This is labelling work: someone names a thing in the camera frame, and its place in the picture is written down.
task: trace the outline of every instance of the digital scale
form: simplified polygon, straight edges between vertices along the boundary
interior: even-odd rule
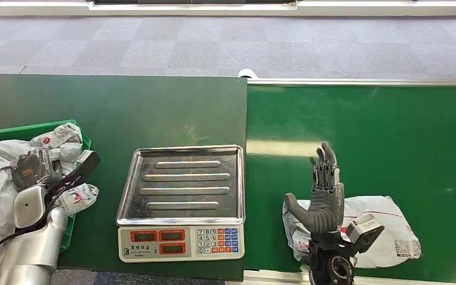
[[[243,167],[237,145],[135,151],[116,218],[120,259],[243,257]]]

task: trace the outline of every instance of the gray carpet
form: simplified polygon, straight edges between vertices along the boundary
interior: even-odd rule
[[[0,18],[0,73],[456,78],[454,18]],[[219,284],[58,271],[53,284]]]

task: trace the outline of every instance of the qr code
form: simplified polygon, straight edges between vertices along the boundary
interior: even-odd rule
[[[396,249],[396,255],[399,257],[411,257],[410,255],[410,242],[407,240],[395,240],[394,248]]]
[[[420,248],[420,242],[418,240],[413,240],[413,256],[418,258],[422,254],[422,249]]]

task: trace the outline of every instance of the stainless steel tray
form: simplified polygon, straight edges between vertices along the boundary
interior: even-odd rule
[[[243,165],[238,145],[138,149],[116,224],[241,224]]]

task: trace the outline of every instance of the scale keypad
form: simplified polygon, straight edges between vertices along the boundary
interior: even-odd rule
[[[197,229],[198,254],[236,254],[239,252],[238,229]]]

